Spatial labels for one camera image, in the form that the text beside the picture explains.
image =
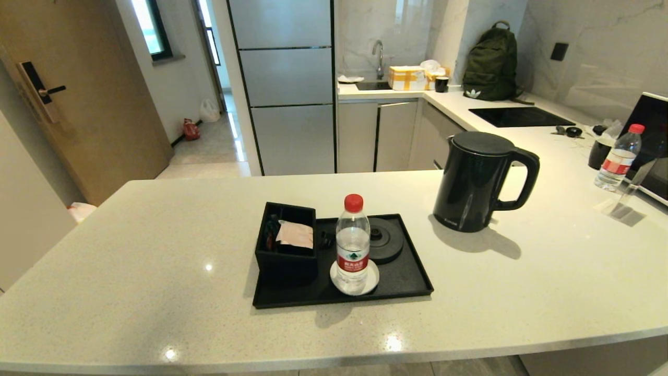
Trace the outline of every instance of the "cardboard box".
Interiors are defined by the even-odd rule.
[[[421,66],[389,67],[389,85],[392,90],[433,90],[436,77]]]

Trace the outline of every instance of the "kettle handle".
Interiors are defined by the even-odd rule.
[[[516,149],[510,155],[510,162],[518,161],[526,166],[526,180],[520,196],[515,201],[497,201],[494,210],[515,210],[521,208],[526,200],[529,198],[531,191],[534,189],[536,179],[538,178],[538,170],[540,170],[540,159],[538,155],[526,151],[524,149]]]

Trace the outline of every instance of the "adidas logo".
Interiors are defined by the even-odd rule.
[[[467,96],[467,97],[475,99],[475,98],[477,98],[477,97],[480,95],[480,93],[482,93],[482,92],[477,92],[476,89],[471,89],[470,91],[467,91],[467,92],[465,92],[465,93],[466,93],[466,96]]]

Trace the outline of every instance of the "microwave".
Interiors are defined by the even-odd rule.
[[[632,124],[642,124],[640,154],[633,161],[626,179],[633,179],[638,169],[656,159],[654,167],[647,173],[639,189],[668,206],[668,97],[644,92],[638,99],[621,135],[626,134]]]

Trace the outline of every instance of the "door handle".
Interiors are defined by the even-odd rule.
[[[55,94],[57,92],[61,92],[61,91],[65,90],[65,89],[67,89],[65,87],[65,85],[61,85],[61,86],[58,86],[57,88],[48,89],[48,90],[39,89],[37,92],[39,93],[39,96],[45,97],[45,96],[48,96],[49,94]]]
[[[46,114],[46,119],[51,123],[55,124],[59,122],[60,115],[58,114],[58,109],[55,107],[55,103],[51,100],[50,94],[61,92],[66,87],[63,85],[47,90],[32,62],[21,62],[17,66],[27,89],[34,98],[36,107],[40,108],[43,114]]]

